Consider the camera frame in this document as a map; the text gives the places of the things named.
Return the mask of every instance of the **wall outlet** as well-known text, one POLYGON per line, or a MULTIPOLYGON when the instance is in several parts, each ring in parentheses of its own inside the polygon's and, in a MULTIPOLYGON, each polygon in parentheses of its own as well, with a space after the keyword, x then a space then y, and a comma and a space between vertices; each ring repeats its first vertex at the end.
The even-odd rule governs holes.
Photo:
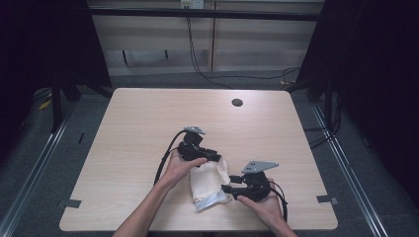
POLYGON ((192 9, 192 0, 181 0, 181 9, 192 9))
POLYGON ((204 0, 192 0, 193 9, 204 9, 204 0))

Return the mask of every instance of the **hand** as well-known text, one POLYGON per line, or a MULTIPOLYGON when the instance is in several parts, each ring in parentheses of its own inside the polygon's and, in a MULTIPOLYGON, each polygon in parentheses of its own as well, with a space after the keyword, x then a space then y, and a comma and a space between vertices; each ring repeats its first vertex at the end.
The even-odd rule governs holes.
MULTIPOLYGON (((271 182, 271 188, 275 189, 274 180, 268 180, 271 182)), ((259 202, 245 196, 239 196, 237 200, 251 208, 277 236, 295 236, 284 220, 278 196, 274 192, 270 192, 266 198, 259 202)))
POLYGON ((171 189, 178 184, 180 180, 186 177, 189 171, 196 166, 203 165, 207 162, 207 158, 198 158, 192 161, 185 161, 182 159, 178 150, 175 149, 170 155, 169 164, 162 179, 167 179, 171 184, 171 189))

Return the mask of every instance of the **table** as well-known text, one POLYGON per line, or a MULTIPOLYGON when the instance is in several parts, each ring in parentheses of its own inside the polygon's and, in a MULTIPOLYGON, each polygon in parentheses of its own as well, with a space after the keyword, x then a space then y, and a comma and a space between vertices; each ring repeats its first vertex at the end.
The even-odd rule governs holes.
MULTIPOLYGON (((184 126, 206 131, 201 146, 217 150, 230 175, 250 160, 278 162, 266 171, 284 190, 293 229, 334 229, 337 219, 291 96, 282 91, 118 89, 104 115, 60 221, 64 231, 116 230, 153 185, 161 157, 184 126), (232 105, 233 99, 243 102, 232 105)), ((196 213, 189 179, 166 197, 150 230, 267 230, 239 201, 196 213)))

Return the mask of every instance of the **person's left hand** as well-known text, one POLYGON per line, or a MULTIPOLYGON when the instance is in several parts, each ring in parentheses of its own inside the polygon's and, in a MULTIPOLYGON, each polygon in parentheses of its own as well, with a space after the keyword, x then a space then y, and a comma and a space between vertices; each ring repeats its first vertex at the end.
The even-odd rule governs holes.
POLYGON ((175 149, 170 155, 169 164, 167 165, 166 171, 162 178, 170 181, 171 188, 174 188, 176 184, 184 177, 186 177, 189 171, 196 166, 203 165, 207 162, 207 158, 198 158, 193 161, 185 161, 182 159, 178 150, 175 149))

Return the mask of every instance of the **gray carpet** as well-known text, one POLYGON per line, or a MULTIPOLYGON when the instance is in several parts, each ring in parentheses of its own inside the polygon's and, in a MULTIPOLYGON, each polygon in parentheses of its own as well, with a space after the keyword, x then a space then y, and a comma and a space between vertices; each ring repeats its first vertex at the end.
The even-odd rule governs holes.
MULTIPOLYGON (((257 77, 281 76, 280 71, 226 72, 211 75, 246 75, 257 77)), ((296 72, 287 75, 287 81, 296 72)), ((129 76, 112 78, 114 88, 214 88, 227 89, 213 84, 197 73, 129 76)), ((233 89, 281 90, 280 78, 218 78, 211 79, 233 89)), ((68 199, 80 174, 97 129, 109 103, 87 88, 80 88, 82 98, 68 121, 67 128, 47 164, 42 179, 34 192, 13 236, 111 236, 110 232, 69 233, 59 230, 63 209, 56 207, 61 199, 68 199)), ((319 127, 305 91, 292 93, 293 102, 303 127, 319 127)), ((32 166, 38 159, 49 136, 50 108, 39 112, 33 109, 21 132, 20 142, 11 153, 7 165, 0 173, 1 211, 12 203, 32 166)), ((322 137, 320 130, 307 131, 308 141, 322 137)), ((337 137, 360 178, 366 193, 380 215, 390 236, 414 236, 419 233, 419 212, 400 185, 392 179, 379 162, 373 149, 365 146, 362 134, 342 111, 341 128, 337 137)), ((334 210, 339 226, 332 231, 297 231, 298 236, 373 236, 338 163, 327 142, 312 149, 328 194, 339 199, 334 210)))

